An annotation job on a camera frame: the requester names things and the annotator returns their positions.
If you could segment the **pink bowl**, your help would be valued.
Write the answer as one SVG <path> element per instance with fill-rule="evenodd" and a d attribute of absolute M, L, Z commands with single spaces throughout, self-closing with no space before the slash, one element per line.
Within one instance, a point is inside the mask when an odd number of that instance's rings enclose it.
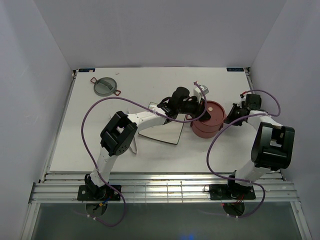
<path fill-rule="evenodd" d="M 193 121 L 190 123 L 191 128 L 208 133 L 219 131 L 226 118 L 224 108 L 219 103 L 208 100 L 206 111 L 210 114 L 210 119 Z"/>
<path fill-rule="evenodd" d="M 198 121 L 191 124 L 191 128 L 194 134 L 203 139 L 213 138 L 219 132 L 222 126 L 223 124 L 209 126 Z"/>

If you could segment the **dark red lid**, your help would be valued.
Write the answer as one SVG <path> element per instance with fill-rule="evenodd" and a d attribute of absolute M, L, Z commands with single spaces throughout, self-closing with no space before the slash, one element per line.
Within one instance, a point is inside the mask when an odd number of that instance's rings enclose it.
<path fill-rule="evenodd" d="M 207 126 L 216 126 L 222 124 L 226 118 L 224 108 L 217 102 L 209 100 L 207 102 L 207 111 L 211 118 L 209 120 L 200 121 Z"/>

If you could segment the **white square plate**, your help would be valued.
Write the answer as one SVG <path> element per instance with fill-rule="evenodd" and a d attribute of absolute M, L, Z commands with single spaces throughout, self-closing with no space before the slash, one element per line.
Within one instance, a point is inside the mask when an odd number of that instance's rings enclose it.
<path fill-rule="evenodd" d="M 168 118 L 168 113 L 155 103 L 148 107 L 149 110 L 142 111 L 136 114 L 136 119 L 139 119 L 138 134 L 156 141 L 177 145 L 182 133 L 185 114 L 178 114 L 177 117 L 170 116 L 174 119 L 171 121 Z"/>

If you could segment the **metal tongs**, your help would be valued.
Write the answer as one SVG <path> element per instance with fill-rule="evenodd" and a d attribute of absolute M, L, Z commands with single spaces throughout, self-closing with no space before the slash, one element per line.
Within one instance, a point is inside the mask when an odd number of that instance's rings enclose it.
<path fill-rule="evenodd" d="M 135 135 L 138 130 L 138 126 L 135 122 L 129 119 L 127 114 L 123 112 L 117 112 L 109 122 L 111 144 L 109 155 L 120 156 L 125 151 L 130 150 L 132 153 L 137 154 L 137 144 Z"/>

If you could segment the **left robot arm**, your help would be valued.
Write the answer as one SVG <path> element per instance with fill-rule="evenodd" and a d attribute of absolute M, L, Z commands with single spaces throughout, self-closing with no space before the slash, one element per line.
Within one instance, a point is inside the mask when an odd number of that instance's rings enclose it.
<path fill-rule="evenodd" d="M 100 153 L 93 161 L 94 170 L 84 178 L 88 193 L 95 199 L 102 199 L 110 188 L 109 177 L 117 158 L 131 146 L 135 135 L 145 129 L 178 122 L 179 114 L 189 115 L 191 119 L 184 123 L 197 120 L 209 120 L 206 86 L 195 82 L 193 96 L 185 87 L 178 87 L 172 96 L 164 98 L 156 107 L 144 108 L 142 112 L 126 114 L 116 112 L 100 133 Z"/>

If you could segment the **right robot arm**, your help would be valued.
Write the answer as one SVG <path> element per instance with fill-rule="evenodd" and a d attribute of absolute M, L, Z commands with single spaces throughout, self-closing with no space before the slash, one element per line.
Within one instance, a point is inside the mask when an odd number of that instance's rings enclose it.
<path fill-rule="evenodd" d="M 248 91 L 240 95 L 240 102 L 233 103 L 224 120 L 225 124 L 241 126 L 244 122 L 256 130 L 250 160 L 235 170 L 226 185 L 226 194 L 237 199 L 251 191 L 253 183 L 272 171 L 286 169 L 291 163 L 295 130 L 284 126 L 261 109 L 262 98 Z"/>

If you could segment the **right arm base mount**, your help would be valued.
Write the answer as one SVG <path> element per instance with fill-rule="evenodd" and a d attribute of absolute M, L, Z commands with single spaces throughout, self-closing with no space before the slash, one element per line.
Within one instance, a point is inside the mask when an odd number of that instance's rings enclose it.
<path fill-rule="evenodd" d="M 229 186 L 227 184 L 210 184 L 204 187 L 210 200 L 255 200 L 256 194 L 252 186 Z"/>

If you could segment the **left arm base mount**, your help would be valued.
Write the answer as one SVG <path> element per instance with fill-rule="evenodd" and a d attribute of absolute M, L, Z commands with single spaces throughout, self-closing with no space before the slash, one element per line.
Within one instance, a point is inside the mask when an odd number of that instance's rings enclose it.
<path fill-rule="evenodd" d="M 110 201 L 119 201 L 120 194 L 104 185 L 97 190 L 97 193 L 92 193 L 87 185 L 80 185 L 78 188 L 77 198 L 78 201 L 100 201 L 103 202 L 107 199 Z"/>

